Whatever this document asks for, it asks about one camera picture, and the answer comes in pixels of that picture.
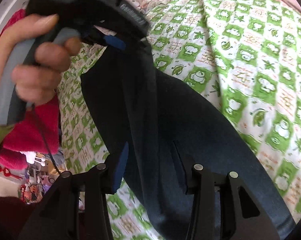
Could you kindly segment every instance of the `blue tab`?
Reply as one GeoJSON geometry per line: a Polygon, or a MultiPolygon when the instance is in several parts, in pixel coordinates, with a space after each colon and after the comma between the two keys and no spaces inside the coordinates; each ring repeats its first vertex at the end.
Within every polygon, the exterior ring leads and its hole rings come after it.
{"type": "Polygon", "coordinates": [[[122,153],[120,154],[117,166],[115,168],[114,172],[114,181],[113,181],[113,192],[116,192],[120,184],[122,182],[122,178],[124,176],[125,168],[126,168],[126,163],[128,159],[128,142],[125,143],[124,148],[122,150],[122,153]]]}
{"type": "Polygon", "coordinates": [[[126,48],[126,43],[113,35],[105,35],[104,40],[108,45],[113,46],[114,48],[120,50],[125,50],[126,48]]]}

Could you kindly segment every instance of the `finger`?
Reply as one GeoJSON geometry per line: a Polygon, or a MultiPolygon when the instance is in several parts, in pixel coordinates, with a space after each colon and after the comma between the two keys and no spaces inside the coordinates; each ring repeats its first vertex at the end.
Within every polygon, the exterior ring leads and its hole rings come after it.
{"type": "Polygon", "coordinates": [[[71,56],[76,56],[81,48],[81,40],[78,37],[68,39],[64,44],[65,49],[71,56]]]}
{"type": "Polygon", "coordinates": [[[46,67],[18,65],[12,72],[12,80],[22,87],[53,90],[60,83],[61,75],[46,67]]]}
{"type": "Polygon", "coordinates": [[[16,92],[19,98],[26,102],[35,103],[35,105],[46,104],[52,100],[55,95],[54,90],[23,87],[18,84],[16,85],[16,92]]]}
{"type": "Polygon", "coordinates": [[[8,27],[0,37],[0,77],[14,46],[23,40],[36,38],[49,32],[58,22],[58,15],[27,16],[8,27]]]}
{"type": "Polygon", "coordinates": [[[68,70],[70,65],[70,56],[67,50],[57,44],[44,42],[36,49],[35,60],[37,63],[49,66],[58,72],[68,70]]]}

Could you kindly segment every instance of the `cord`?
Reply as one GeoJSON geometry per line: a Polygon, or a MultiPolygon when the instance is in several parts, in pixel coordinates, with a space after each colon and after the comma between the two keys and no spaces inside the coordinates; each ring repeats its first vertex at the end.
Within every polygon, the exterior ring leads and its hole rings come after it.
{"type": "Polygon", "coordinates": [[[48,146],[48,143],[47,143],[47,141],[46,141],[44,132],[43,132],[43,130],[42,130],[40,124],[39,124],[39,117],[38,117],[38,115],[37,115],[36,112],[35,112],[35,105],[34,105],[34,104],[32,105],[32,112],[33,112],[33,114],[34,114],[34,116],[35,116],[35,119],[36,119],[36,125],[37,125],[37,128],[38,128],[38,130],[39,130],[39,132],[40,132],[42,138],[43,138],[43,141],[44,141],[46,150],[47,150],[47,152],[48,152],[48,155],[49,155],[49,157],[50,157],[51,160],[52,160],[52,165],[54,166],[55,170],[56,170],[56,171],[58,172],[58,174],[60,175],[61,172],[59,171],[59,169],[58,169],[58,167],[57,167],[57,165],[56,165],[56,162],[55,162],[55,160],[54,160],[54,157],[52,156],[52,153],[51,153],[51,151],[50,151],[50,149],[49,149],[49,146],[48,146]]]}

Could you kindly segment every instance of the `green and white bedsheet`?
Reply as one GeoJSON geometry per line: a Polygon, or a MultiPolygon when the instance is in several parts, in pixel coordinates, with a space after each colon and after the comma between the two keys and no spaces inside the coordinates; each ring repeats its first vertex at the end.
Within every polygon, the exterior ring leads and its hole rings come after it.
{"type": "MultiPolygon", "coordinates": [[[[301,15],[276,0],[171,0],[146,17],[155,66],[226,116],[299,221],[301,15]]],[[[74,173],[108,155],[79,77],[103,50],[83,45],[59,87],[64,154],[74,173]]],[[[108,206],[116,240],[161,239],[126,183],[108,197],[108,206]]]]}

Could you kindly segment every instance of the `black clamp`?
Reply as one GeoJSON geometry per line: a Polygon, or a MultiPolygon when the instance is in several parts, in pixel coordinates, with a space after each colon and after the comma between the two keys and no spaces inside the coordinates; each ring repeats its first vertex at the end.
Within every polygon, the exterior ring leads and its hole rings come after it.
{"type": "Polygon", "coordinates": [[[120,187],[128,157],[128,143],[88,172],[64,171],[24,225],[18,240],[79,239],[79,193],[85,192],[86,240],[113,240],[106,194],[120,187]]]}
{"type": "Polygon", "coordinates": [[[180,186],[194,195],[186,240],[279,240],[277,229],[235,171],[226,176],[210,172],[174,141],[173,158],[180,186]],[[220,230],[215,230],[215,195],[220,197],[220,230]]]}

